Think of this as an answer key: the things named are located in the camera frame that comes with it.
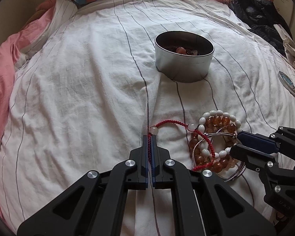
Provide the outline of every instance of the white bedsheet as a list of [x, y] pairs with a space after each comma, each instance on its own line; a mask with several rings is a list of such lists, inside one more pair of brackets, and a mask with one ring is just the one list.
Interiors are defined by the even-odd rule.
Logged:
[[[205, 80], [176, 83], [156, 70], [154, 39], [167, 30], [213, 42]], [[295, 82], [282, 56], [214, 0], [100, 0], [80, 9], [17, 72], [23, 75], [0, 149], [5, 220], [17, 230], [87, 171], [127, 159], [149, 126], [165, 119], [197, 123], [204, 112], [221, 109], [252, 133], [295, 127], [295, 98], [279, 82], [279, 70]], [[192, 167], [183, 127], [163, 126], [157, 140]], [[244, 175], [253, 197], [242, 177], [233, 189], [269, 219], [258, 174]], [[174, 235], [170, 191], [130, 191], [122, 235]]]

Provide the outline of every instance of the bracelet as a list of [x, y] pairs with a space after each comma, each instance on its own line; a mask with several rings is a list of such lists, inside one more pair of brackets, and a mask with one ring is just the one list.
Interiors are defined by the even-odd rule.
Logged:
[[[194, 170], [201, 170], [203, 165], [207, 164], [211, 164], [211, 166], [206, 166], [206, 168], [211, 169], [216, 173], [220, 173], [224, 169], [229, 170], [230, 168], [234, 168], [239, 161], [233, 159], [229, 152], [230, 147], [236, 143], [240, 143], [236, 137], [241, 131], [240, 127], [241, 122], [237, 120], [234, 115], [230, 115], [228, 112], [212, 110], [210, 112], [204, 113], [203, 117], [199, 119], [199, 125], [197, 126], [198, 131], [211, 138], [211, 142], [213, 142], [213, 137], [215, 136], [226, 136], [228, 141], [225, 141], [225, 150], [215, 153], [215, 156], [213, 157], [206, 148], [206, 145], [203, 142], [203, 137], [197, 135], [196, 132], [193, 132], [191, 134], [192, 138], [189, 142], [189, 148], [191, 159], [195, 166]], [[230, 181], [240, 176], [245, 170], [246, 166], [243, 162], [237, 166], [238, 170], [229, 178], [221, 177], [227, 181]]]

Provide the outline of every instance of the metal tin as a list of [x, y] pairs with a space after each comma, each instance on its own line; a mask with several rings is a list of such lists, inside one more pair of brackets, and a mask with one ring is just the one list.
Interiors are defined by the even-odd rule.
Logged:
[[[167, 47], [197, 50], [199, 56], [177, 54]], [[214, 53], [213, 44], [206, 38], [184, 31], [168, 31], [155, 38], [156, 68], [168, 78], [179, 82], [196, 82], [208, 74]]]
[[280, 82], [283, 86], [293, 95], [295, 96], [295, 85], [291, 78], [289, 78], [285, 73], [279, 71], [277, 76], [280, 79]]

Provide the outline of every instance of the pink blanket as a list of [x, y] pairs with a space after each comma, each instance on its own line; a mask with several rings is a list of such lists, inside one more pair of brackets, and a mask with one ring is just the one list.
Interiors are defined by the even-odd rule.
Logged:
[[21, 49], [31, 45], [45, 31], [53, 18], [54, 6], [51, 7], [40, 19], [31, 22], [25, 29], [11, 35], [0, 46], [0, 143], [8, 118], [9, 100], [15, 80], [16, 63], [25, 61], [21, 56]]

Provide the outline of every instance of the red string bracelet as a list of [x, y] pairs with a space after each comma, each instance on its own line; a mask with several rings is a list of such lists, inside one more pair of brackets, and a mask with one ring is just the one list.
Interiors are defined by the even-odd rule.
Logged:
[[[213, 145], [212, 145], [210, 139], [205, 134], [201, 133], [197, 129], [195, 129], [195, 130], [189, 130], [187, 124], [184, 124], [184, 123], [182, 123], [182, 122], [180, 122], [178, 120], [164, 120], [164, 121], [161, 121], [160, 123], [156, 124], [155, 127], [158, 128], [159, 126], [161, 126], [163, 124], [166, 124], [166, 123], [173, 123], [173, 124], [181, 125], [181, 126], [184, 126], [188, 131], [195, 132], [195, 133], [199, 134], [208, 143], [208, 148], [209, 148], [209, 150], [211, 152], [212, 158], [214, 159], [215, 152], [214, 152], [214, 149], [213, 149]], [[152, 157], [151, 157], [151, 136], [152, 136], [152, 133], [149, 132], [148, 135], [147, 135], [147, 138], [148, 138], [148, 159], [150, 161], [150, 164], [152, 164]], [[193, 171], [198, 171], [198, 170], [202, 170], [202, 169], [207, 168], [207, 167], [211, 167], [212, 165], [213, 165], [213, 162], [209, 162], [208, 164], [205, 164], [205, 165], [196, 166], [192, 170]]]

